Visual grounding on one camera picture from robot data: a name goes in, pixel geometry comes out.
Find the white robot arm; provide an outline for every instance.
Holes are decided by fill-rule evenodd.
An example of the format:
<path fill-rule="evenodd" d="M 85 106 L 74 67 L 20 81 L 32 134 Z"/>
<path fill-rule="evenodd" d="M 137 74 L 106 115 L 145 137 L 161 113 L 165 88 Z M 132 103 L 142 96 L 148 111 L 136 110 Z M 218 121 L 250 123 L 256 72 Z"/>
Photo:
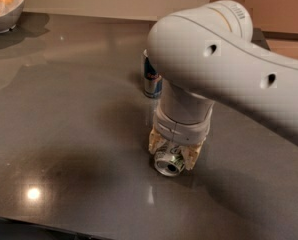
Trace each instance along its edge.
<path fill-rule="evenodd" d="M 148 36 L 148 56 L 163 76 L 149 151 L 167 176 L 199 156 L 213 101 L 226 104 L 298 145 L 298 60 L 252 44 L 247 10 L 219 1 L 168 15 Z"/>

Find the can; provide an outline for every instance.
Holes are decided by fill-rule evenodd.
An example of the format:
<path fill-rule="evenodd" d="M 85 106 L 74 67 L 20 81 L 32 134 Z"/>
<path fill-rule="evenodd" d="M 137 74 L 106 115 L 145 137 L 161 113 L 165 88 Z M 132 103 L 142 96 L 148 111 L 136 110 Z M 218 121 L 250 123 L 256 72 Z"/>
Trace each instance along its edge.
<path fill-rule="evenodd" d="M 142 68 L 144 78 L 144 94 L 149 98 L 159 98 L 162 91 L 162 76 L 149 62 L 147 50 L 142 55 Z"/>
<path fill-rule="evenodd" d="M 155 168 L 161 174 L 168 177 L 179 175 L 185 168 L 183 147 L 167 141 L 155 153 Z"/>

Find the table surface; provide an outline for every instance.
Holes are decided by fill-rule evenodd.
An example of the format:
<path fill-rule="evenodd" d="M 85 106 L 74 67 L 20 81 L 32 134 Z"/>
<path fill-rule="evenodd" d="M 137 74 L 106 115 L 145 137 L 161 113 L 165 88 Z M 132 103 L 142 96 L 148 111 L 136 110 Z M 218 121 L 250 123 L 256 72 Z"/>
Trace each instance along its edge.
<path fill-rule="evenodd" d="M 298 147 L 228 107 L 193 171 L 155 171 L 151 25 L 23 13 L 0 35 L 0 216 L 112 239 L 298 239 Z"/>

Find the dark countertop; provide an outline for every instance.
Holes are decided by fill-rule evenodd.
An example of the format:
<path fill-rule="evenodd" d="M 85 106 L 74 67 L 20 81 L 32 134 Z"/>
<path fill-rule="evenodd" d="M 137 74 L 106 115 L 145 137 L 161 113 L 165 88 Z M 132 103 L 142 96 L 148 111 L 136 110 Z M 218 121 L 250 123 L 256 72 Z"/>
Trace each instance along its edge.
<path fill-rule="evenodd" d="M 298 239 L 298 147 L 230 108 L 215 105 L 193 171 L 154 170 L 151 25 L 23 13 L 0 35 L 0 216 L 112 239 Z"/>

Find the metallic can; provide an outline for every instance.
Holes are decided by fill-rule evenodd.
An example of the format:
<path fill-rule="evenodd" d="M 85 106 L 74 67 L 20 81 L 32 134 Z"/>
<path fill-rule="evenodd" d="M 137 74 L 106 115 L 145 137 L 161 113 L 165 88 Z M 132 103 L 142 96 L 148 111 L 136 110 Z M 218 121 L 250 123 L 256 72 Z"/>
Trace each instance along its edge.
<path fill-rule="evenodd" d="M 151 66 L 147 50 L 142 55 L 142 68 L 144 77 L 144 94 L 149 98 L 159 98 L 162 91 L 162 76 Z"/>
<path fill-rule="evenodd" d="M 155 153 L 155 168 L 161 174 L 174 177 L 185 168 L 182 155 L 183 148 L 176 143 L 167 141 Z"/>

